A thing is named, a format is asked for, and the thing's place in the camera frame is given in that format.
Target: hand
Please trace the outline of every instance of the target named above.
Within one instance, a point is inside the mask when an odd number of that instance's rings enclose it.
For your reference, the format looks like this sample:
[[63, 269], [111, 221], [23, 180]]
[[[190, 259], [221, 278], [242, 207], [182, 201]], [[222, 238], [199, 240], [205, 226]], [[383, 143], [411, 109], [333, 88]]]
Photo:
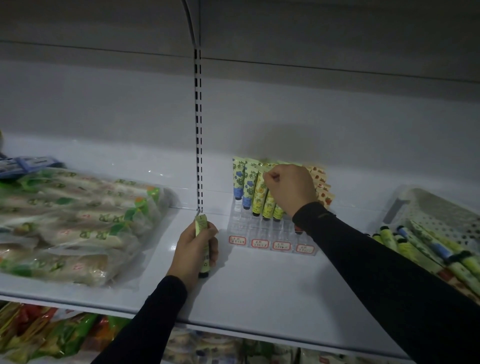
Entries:
[[318, 200], [312, 177], [305, 167], [279, 164], [264, 173], [264, 180], [276, 203], [290, 216]]
[[198, 273], [204, 263], [204, 248], [210, 245], [210, 267], [215, 267], [218, 259], [217, 228], [211, 222], [195, 237], [195, 221], [180, 235], [167, 276], [175, 276], [185, 284], [190, 292], [198, 282]]

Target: basket handle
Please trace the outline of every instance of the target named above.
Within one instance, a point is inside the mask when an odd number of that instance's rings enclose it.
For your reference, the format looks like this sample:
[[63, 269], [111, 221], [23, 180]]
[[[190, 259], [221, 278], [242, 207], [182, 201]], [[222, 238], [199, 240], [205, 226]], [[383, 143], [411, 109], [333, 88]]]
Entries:
[[393, 205], [390, 208], [390, 210], [388, 210], [387, 214], [385, 215], [383, 224], [386, 224], [386, 225], [391, 224], [395, 220], [400, 209], [409, 203], [410, 203], [409, 200], [401, 200], [397, 198], [395, 202], [393, 202]]

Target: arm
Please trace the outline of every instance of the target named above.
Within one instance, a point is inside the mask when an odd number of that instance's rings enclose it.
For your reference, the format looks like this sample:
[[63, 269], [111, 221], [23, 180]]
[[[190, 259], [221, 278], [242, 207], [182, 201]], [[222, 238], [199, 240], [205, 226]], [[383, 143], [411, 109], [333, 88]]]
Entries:
[[477, 362], [480, 308], [420, 266], [328, 214], [304, 167], [264, 174], [277, 203], [325, 253], [352, 291], [417, 363]]
[[180, 235], [167, 276], [146, 299], [133, 320], [92, 364], [158, 364], [170, 337], [177, 315], [185, 304], [187, 292], [198, 282], [204, 263], [204, 248], [210, 247], [210, 267], [218, 259], [218, 230], [212, 223], [195, 236], [195, 224]]

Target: white perforated basket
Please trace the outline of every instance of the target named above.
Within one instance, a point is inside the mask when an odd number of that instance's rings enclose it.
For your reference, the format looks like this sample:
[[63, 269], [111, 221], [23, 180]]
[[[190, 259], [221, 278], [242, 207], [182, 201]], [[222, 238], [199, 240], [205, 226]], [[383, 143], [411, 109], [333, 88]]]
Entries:
[[399, 225], [410, 228], [410, 219], [480, 254], [480, 215], [467, 208], [410, 187], [399, 194], [383, 223], [395, 231]]

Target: blue floral tube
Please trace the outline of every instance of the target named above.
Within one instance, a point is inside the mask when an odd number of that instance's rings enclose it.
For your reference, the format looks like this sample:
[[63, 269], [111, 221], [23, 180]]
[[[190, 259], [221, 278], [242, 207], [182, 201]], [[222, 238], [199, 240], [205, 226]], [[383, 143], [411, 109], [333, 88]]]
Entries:
[[243, 179], [243, 199], [242, 205], [245, 210], [252, 207], [253, 193], [255, 192], [255, 184], [258, 176], [258, 161], [247, 158], [245, 164], [245, 175]]
[[243, 174], [245, 169], [245, 158], [233, 157], [233, 196], [241, 200], [243, 196]]

